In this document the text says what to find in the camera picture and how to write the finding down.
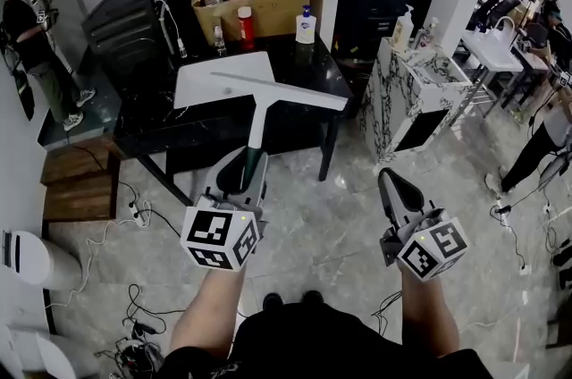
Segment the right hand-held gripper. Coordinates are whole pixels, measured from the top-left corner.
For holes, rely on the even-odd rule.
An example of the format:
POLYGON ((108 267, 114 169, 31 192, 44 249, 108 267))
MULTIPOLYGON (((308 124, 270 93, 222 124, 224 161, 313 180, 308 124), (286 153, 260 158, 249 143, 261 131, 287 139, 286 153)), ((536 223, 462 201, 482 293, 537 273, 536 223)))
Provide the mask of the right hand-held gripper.
POLYGON ((468 250, 468 238, 457 217, 444 208, 424 212, 424 196, 389 168, 378 175, 383 210, 392 227, 380 239, 385 264, 403 264, 421 282, 455 265, 468 250))

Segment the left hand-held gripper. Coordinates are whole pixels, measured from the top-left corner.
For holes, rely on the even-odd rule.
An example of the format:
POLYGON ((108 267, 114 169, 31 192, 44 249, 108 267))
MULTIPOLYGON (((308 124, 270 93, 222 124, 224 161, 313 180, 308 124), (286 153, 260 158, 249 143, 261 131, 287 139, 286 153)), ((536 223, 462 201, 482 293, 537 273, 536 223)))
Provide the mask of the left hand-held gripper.
POLYGON ((210 187, 187 208, 181 231, 181 246, 194 264, 226 271, 245 265, 266 225, 267 163, 268 154, 258 152, 247 155, 246 165, 246 148, 239 147, 211 167, 210 187))

